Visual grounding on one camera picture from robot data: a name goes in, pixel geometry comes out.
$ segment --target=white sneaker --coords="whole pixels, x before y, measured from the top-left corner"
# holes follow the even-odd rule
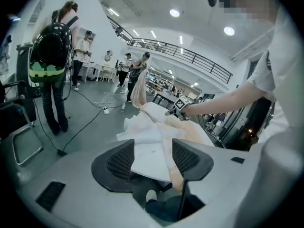
[[[147,194],[146,194],[146,202],[148,202],[149,200],[157,200],[156,191],[149,190],[147,192]]]

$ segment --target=water bottle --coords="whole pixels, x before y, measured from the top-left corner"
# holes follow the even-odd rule
[[[125,109],[125,103],[122,106],[122,112],[124,112],[124,109]]]

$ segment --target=power strip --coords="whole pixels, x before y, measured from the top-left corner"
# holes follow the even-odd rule
[[[104,114],[105,114],[105,115],[110,114],[110,112],[109,112],[108,108],[105,108],[105,109],[104,109]]]

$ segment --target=railing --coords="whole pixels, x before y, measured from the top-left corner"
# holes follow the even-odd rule
[[[113,29],[116,30],[118,27],[120,27],[120,25],[117,24],[111,18],[109,18],[109,20]],[[232,73],[230,73],[220,65],[193,51],[157,40],[134,38],[124,28],[121,27],[121,29],[122,32],[119,34],[117,33],[118,37],[129,46],[146,48],[179,58],[195,66],[198,66],[199,68],[205,70],[208,73],[211,73],[213,76],[217,77],[226,84],[228,84],[232,76]]]

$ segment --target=jeans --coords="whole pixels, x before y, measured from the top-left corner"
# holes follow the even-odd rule
[[[128,72],[120,71],[119,77],[118,77],[120,86],[124,85],[124,81],[125,81],[125,78],[127,77],[127,75],[128,75]]]
[[[168,222],[176,222],[181,204],[181,196],[175,196],[168,199],[166,202],[149,200],[144,209],[148,214],[151,214],[159,219]]]
[[[131,100],[131,94],[132,94],[132,91],[135,87],[135,84],[137,82],[138,78],[130,78],[129,82],[128,82],[128,90],[129,90],[129,93],[127,95],[127,101],[130,101]]]
[[[47,123],[53,133],[57,133],[60,130],[59,126],[62,129],[66,129],[68,126],[67,118],[65,115],[65,107],[62,99],[64,78],[65,75],[62,77],[62,80],[58,82],[39,83],[42,95],[44,114],[46,116]],[[57,109],[58,122],[55,120],[52,108],[51,89],[53,89],[53,98]]]
[[[77,86],[77,78],[83,62],[74,61],[74,73],[72,75],[73,86]]]

